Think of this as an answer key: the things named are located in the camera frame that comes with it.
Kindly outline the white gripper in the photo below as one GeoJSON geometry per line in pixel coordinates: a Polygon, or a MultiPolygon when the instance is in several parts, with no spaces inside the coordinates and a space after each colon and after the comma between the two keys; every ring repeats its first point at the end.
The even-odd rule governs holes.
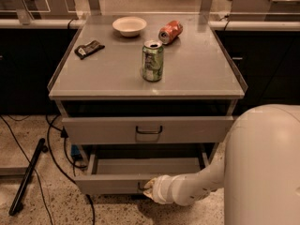
{"type": "Polygon", "coordinates": [[[172,183],[173,177],[169,175],[162,175],[158,178],[153,178],[144,185],[143,188],[146,190],[143,192],[143,194],[159,204],[174,203],[172,195],[172,183]]]}

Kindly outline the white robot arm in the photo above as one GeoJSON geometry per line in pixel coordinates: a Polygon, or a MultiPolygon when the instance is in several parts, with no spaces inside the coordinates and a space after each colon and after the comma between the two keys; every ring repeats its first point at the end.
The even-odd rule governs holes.
{"type": "Polygon", "coordinates": [[[199,172],[153,178],[143,194],[186,206],[223,188],[225,225],[300,225],[300,106],[244,112],[225,145],[222,159],[199,172]]]}

